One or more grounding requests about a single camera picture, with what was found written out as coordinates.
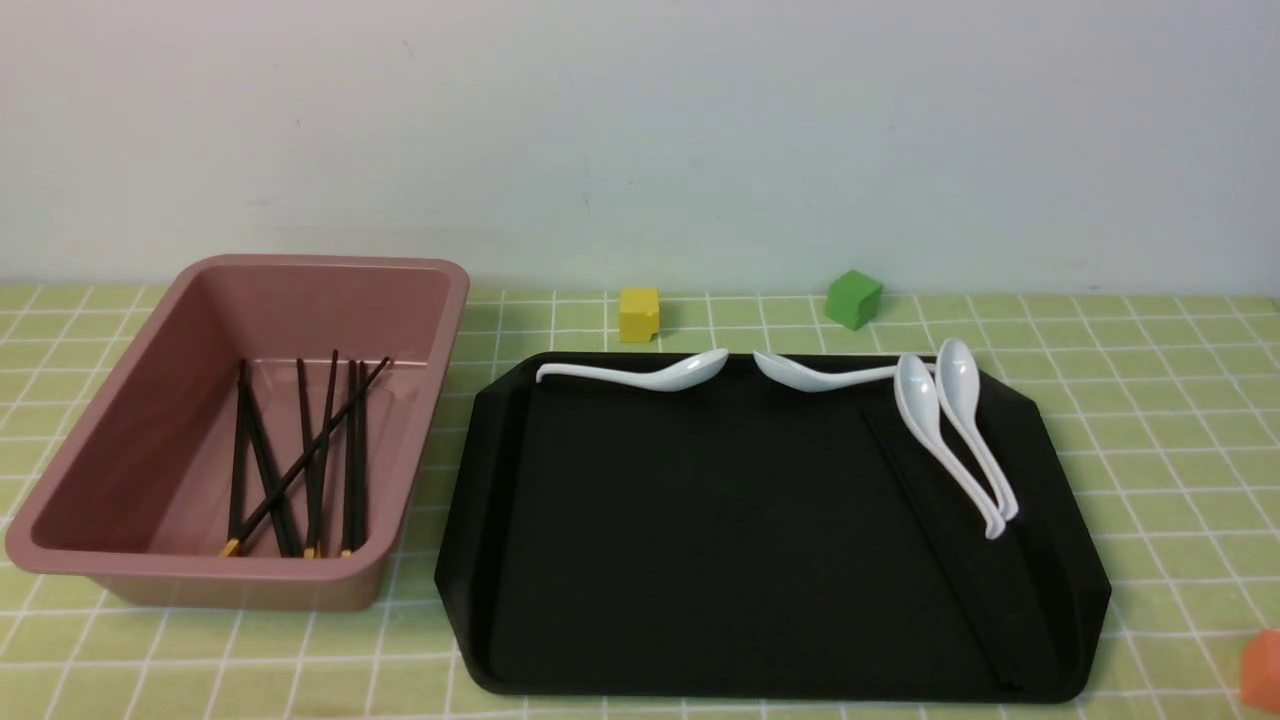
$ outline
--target black tray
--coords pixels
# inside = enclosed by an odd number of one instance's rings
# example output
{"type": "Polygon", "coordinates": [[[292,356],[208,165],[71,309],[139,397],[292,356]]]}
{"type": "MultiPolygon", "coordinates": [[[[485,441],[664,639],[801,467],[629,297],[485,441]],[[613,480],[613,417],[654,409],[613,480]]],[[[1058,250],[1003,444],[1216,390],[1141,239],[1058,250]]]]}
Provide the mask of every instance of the black tray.
{"type": "Polygon", "coordinates": [[[1021,503],[987,541],[902,425],[892,382],[808,395],[733,355],[678,393],[534,383],[544,363],[649,372],[680,357],[547,352],[476,396],[435,580],[480,685],[970,702],[1080,692],[1111,585],[1030,400],[982,378],[978,424],[1021,503]]]}

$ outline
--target yellow block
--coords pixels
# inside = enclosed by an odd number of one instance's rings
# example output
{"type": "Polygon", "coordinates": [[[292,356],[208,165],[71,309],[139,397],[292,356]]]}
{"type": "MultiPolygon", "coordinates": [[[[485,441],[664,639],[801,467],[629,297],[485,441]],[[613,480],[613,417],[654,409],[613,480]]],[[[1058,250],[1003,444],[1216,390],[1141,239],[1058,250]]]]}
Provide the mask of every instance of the yellow block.
{"type": "Polygon", "coordinates": [[[622,288],[618,301],[618,340],[649,342],[658,334],[658,288],[622,288]]]}

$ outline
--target wall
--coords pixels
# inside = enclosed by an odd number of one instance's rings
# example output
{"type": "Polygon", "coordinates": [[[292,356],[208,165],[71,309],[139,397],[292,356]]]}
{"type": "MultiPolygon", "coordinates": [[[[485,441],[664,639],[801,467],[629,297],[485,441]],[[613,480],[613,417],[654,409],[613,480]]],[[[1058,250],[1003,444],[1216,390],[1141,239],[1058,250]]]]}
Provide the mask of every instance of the wall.
{"type": "Polygon", "coordinates": [[[1280,292],[1275,0],[0,4],[0,277],[1280,292]]]}

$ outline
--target green grid tablecloth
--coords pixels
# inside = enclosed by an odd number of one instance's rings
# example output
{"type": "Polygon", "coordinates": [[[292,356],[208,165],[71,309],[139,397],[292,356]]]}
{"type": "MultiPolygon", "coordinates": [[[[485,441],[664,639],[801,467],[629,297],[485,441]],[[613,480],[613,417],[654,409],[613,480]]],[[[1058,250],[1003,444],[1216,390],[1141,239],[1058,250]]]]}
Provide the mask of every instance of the green grid tablecloth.
{"type": "MultiPolygon", "coordinates": [[[[0,528],[163,293],[0,286],[0,528]]],[[[0,717],[861,720],[1261,717],[1242,647],[1280,626],[1280,310],[1267,299],[887,296],[859,332],[815,296],[475,291],[378,603],[348,615],[129,607],[0,556],[0,717]],[[1033,397],[1115,584],[1088,691],[1059,707],[506,698],[458,662],[431,573],[472,395],[544,350],[927,352],[961,337],[1033,397]]]]}

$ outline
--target plastic bin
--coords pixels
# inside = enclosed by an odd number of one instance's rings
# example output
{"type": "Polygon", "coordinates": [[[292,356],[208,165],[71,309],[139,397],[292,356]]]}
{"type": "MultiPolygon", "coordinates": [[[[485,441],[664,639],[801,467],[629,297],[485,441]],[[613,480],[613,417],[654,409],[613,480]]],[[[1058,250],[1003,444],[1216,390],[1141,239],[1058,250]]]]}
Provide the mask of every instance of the plastic bin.
{"type": "MultiPolygon", "coordinates": [[[[403,523],[467,287],[462,268],[443,260],[229,255],[192,265],[13,519],[9,557],[33,573],[87,575],[140,605],[366,607],[403,523]],[[283,470],[302,448],[294,359],[308,363],[319,428],[334,348],[343,360],[394,360],[369,397],[367,542],[335,557],[339,430],[325,482],[325,557],[280,557],[269,520],[246,556],[218,557],[227,542],[239,359],[252,363],[283,470]]],[[[262,498],[255,464],[247,466],[246,512],[262,498]]],[[[305,529],[303,484],[300,478],[289,496],[305,529]]]]}

